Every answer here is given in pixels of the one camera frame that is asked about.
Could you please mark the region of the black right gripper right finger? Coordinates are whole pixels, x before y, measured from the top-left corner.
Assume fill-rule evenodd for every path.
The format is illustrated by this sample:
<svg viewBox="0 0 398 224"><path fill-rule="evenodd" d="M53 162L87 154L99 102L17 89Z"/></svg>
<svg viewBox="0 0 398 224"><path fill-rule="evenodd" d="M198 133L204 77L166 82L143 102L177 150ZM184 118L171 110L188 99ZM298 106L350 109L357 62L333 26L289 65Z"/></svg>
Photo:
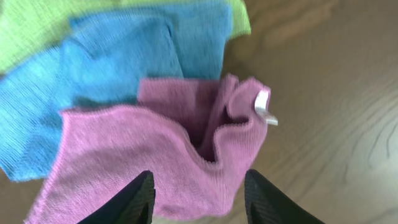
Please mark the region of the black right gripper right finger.
<svg viewBox="0 0 398 224"><path fill-rule="evenodd" d="M249 224L323 224L254 169L245 175L244 200Z"/></svg>

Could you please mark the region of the pink microfiber cloth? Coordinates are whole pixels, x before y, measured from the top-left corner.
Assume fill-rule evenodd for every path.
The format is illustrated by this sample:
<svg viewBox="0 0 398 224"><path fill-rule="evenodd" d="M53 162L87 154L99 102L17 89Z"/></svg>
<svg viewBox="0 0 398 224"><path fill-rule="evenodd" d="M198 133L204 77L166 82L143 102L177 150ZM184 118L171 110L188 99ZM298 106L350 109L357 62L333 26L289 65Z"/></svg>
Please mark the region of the pink microfiber cloth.
<svg viewBox="0 0 398 224"><path fill-rule="evenodd" d="M267 134L255 105L270 96L260 81L233 75L145 79L135 106L64 111L55 164L26 222L77 223L145 170L155 215L226 215Z"/></svg>

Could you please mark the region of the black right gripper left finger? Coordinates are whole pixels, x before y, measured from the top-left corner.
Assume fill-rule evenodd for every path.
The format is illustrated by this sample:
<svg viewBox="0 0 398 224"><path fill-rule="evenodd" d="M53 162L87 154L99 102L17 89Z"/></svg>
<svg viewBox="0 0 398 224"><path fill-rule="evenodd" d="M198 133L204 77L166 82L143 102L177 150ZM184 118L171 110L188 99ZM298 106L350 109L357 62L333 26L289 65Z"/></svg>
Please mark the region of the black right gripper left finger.
<svg viewBox="0 0 398 224"><path fill-rule="evenodd" d="M154 176L145 170L78 224L151 224L154 204Z"/></svg>

